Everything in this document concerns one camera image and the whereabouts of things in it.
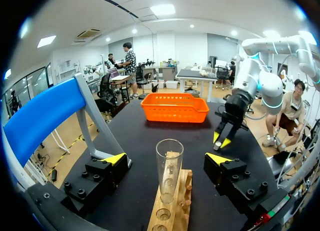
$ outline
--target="laptop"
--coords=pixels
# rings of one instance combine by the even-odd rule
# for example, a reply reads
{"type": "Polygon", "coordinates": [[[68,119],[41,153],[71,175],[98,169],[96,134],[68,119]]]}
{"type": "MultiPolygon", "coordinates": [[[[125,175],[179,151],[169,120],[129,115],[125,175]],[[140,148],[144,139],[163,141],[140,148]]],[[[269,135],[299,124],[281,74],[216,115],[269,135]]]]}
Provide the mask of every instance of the laptop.
{"type": "Polygon", "coordinates": [[[115,67],[108,69],[108,73],[110,74],[110,79],[112,81],[123,80],[129,77],[129,75],[120,75],[115,67]]]}

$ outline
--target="blue padded panel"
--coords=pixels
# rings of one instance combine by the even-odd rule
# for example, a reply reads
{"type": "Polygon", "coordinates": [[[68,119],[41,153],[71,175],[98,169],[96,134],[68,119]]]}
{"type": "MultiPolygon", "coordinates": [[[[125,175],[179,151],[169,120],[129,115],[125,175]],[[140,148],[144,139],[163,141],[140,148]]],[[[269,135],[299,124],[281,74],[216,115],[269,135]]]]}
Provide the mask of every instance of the blue padded panel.
{"type": "Polygon", "coordinates": [[[22,166],[45,138],[86,101],[75,78],[38,94],[4,127],[8,142],[22,166]]]}

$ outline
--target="desk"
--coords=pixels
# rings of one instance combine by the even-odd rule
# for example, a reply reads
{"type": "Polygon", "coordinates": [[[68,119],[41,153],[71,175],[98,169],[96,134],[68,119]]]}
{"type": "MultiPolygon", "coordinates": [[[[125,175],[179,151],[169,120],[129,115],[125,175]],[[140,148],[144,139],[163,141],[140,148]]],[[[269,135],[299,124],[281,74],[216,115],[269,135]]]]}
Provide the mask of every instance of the desk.
{"type": "Polygon", "coordinates": [[[160,67],[160,66],[151,66],[151,67],[144,67],[142,69],[143,76],[145,74],[152,72],[152,77],[156,73],[156,69],[159,69],[159,74],[162,74],[162,79],[163,80],[170,80],[173,81],[175,80],[176,76],[176,67],[160,67]]]}
{"type": "Polygon", "coordinates": [[[121,80],[115,80],[115,81],[111,81],[110,84],[111,85],[120,85],[120,90],[121,90],[121,96],[122,96],[122,101],[125,102],[125,98],[124,98],[124,92],[122,90],[122,84],[125,82],[125,87],[126,87],[126,97],[128,102],[130,103],[130,98],[129,98],[129,92],[128,92],[128,87],[127,87],[127,81],[129,79],[131,79],[133,76],[130,75],[129,77],[123,78],[121,80]]]}
{"type": "Polygon", "coordinates": [[[181,69],[175,77],[176,79],[180,80],[180,93],[184,92],[185,80],[201,81],[200,97],[202,97],[204,94],[204,82],[208,81],[209,90],[208,90],[208,98],[206,101],[207,102],[211,101],[212,83],[218,80],[216,77],[204,77],[200,75],[200,71],[193,71],[189,69],[181,69]]]}
{"type": "MultiPolygon", "coordinates": [[[[159,181],[156,144],[167,138],[184,146],[183,169],[192,169],[192,204],[189,231],[239,231],[247,217],[239,214],[226,196],[220,196],[204,171],[205,153],[213,151],[213,132],[221,118],[215,115],[220,103],[208,103],[210,112],[204,123],[149,122],[139,100],[132,100],[108,124],[114,137],[132,159],[132,166],[112,196],[105,196],[85,219],[110,231],[146,231],[159,181]]],[[[225,126],[227,134],[231,124],[225,126]]],[[[93,141],[102,152],[113,153],[105,138],[93,141]]],[[[239,158],[257,178],[268,182],[270,193],[276,181],[259,144],[250,131],[239,129],[223,155],[239,158]]],[[[88,150],[77,160],[68,177],[79,176],[91,159],[88,150]]]]}

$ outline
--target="shorts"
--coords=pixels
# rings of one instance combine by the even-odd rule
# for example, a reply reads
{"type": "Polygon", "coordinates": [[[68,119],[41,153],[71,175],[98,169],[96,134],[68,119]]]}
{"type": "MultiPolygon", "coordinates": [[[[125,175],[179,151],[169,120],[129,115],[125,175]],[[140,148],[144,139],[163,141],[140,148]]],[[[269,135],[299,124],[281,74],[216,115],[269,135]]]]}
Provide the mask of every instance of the shorts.
{"type": "Polygon", "coordinates": [[[297,128],[297,124],[294,120],[289,119],[284,113],[281,114],[280,122],[279,122],[280,128],[285,129],[288,132],[289,136],[292,136],[292,131],[297,128]]]}
{"type": "Polygon", "coordinates": [[[136,73],[135,72],[129,72],[127,75],[130,75],[130,76],[132,76],[130,79],[128,79],[127,81],[126,81],[126,83],[128,84],[128,85],[133,85],[133,84],[135,84],[137,81],[136,81],[136,73]]]}

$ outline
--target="glass wall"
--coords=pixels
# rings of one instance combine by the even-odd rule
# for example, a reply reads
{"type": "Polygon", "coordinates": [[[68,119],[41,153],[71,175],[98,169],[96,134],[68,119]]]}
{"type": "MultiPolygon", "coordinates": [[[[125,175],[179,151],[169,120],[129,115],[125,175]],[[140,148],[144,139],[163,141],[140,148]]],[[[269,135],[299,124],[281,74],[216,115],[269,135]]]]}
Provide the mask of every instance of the glass wall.
{"type": "Polygon", "coordinates": [[[48,88],[48,81],[46,76],[46,68],[43,67],[37,71],[29,74],[27,77],[27,86],[30,94],[30,98],[34,98],[41,92],[48,88]]]}
{"type": "Polygon", "coordinates": [[[52,87],[54,85],[54,81],[53,81],[53,75],[52,75],[52,70],[51,70],[51,63],[49,63],[49,65],[46,67],[46,77],[48,80],[48,86],[49,88],[52,87]]]}
{"type": "Polygon", "coordinates": [[[27,79],[24,77],[5,92],[5,103],[10,117],[30,100],[27,87],[27,79]]]}
{"type": "Polygon", "coordinates": [[[6,124],[21,107],[46,90],[51,83],[53,85],[50,64],[46,68],[42,67],[16,82],[2,96],[2,123],[6,124]]]}

